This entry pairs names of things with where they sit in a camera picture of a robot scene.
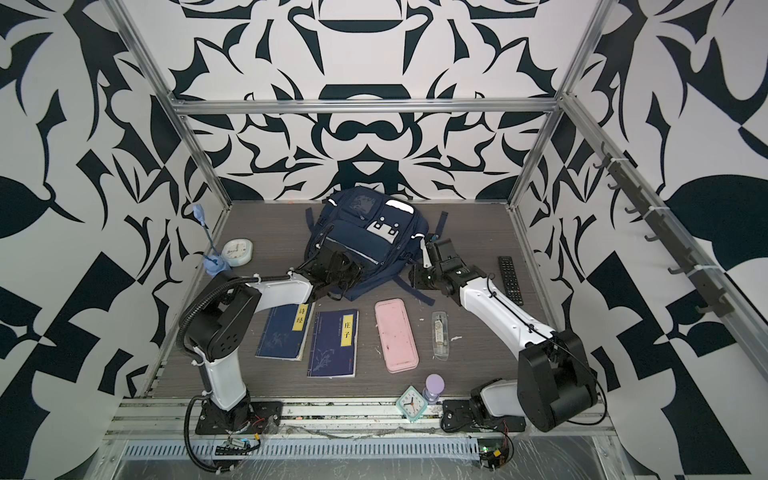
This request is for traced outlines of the navy blue student backpack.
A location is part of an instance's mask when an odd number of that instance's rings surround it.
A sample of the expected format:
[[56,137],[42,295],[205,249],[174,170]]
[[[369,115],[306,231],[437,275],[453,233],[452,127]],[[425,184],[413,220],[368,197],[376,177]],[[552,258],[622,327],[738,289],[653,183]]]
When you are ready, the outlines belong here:
[[431,229],[424,215],[408,202],[363,186],[342,190],[325,199],[319,217],[312,209],[305,210],[310,238],[304,262],[323,246],[345,247],[363,265],[363,274],[343,298],[353,301],[393,281],[432,306],[435,300],[412,287],[400,273],[422,259],[422,240],[441,238],[447,217],[443,211]]

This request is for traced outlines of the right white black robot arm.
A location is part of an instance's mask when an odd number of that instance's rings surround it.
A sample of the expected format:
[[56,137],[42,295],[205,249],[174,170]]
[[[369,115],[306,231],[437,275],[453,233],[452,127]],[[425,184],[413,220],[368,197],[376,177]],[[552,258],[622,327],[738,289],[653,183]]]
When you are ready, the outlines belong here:
[[420,241],[421,261],[413,280],[421,288],[439,290],[480,319],[517,361],[517,378],[489,381],[470,393],[469,422],[492,429],[509,417],[525,419],[548,432],[608,403],[605,389],[589,366],[581,338],[571,329],[555,330],[536,320],[509,299],[492,277],[469,265],[452,241]]

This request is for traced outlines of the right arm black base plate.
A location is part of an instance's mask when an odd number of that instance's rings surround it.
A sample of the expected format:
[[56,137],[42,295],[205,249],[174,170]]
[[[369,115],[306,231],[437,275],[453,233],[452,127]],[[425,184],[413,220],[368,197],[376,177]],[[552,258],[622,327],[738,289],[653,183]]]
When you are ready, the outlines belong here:
[[444,400],[440,429],[445,433],[520,433],[526,430],[526,419],[521,416],[485,418],[474,413],[470,400]]

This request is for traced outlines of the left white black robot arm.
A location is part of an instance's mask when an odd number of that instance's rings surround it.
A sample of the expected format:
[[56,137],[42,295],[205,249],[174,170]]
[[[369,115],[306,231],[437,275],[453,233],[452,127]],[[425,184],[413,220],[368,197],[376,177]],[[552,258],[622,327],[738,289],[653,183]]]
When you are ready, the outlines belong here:
[[240,433],[263,422],[239,362],[239,347],[254,315],[292,304],[309,304],[360,283],[363,264],[344,249],[322,247],[296,269],[276,276],[216,274],[181,314],[176,347],[198,368],[204,391],[206,431]]

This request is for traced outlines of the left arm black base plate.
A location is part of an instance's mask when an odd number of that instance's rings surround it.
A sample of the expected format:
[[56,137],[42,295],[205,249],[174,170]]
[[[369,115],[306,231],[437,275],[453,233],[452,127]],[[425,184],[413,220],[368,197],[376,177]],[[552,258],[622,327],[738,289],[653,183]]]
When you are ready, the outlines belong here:
[[204,401],[195,426],[196,435],[262,434],[277,428],[284,404],[280,401],[241,401],[225,411],[215,403]]

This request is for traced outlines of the blue book yellow label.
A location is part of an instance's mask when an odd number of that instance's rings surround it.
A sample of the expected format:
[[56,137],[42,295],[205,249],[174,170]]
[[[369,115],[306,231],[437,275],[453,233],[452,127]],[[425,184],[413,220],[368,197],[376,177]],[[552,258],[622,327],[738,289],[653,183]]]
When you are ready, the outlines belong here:
[[318,312],[312,335],[308,378],[354,377],[359,311]]
[[313,304],[289,304],[272,308],[255,356],[272,360],[301,360],[313,309]]

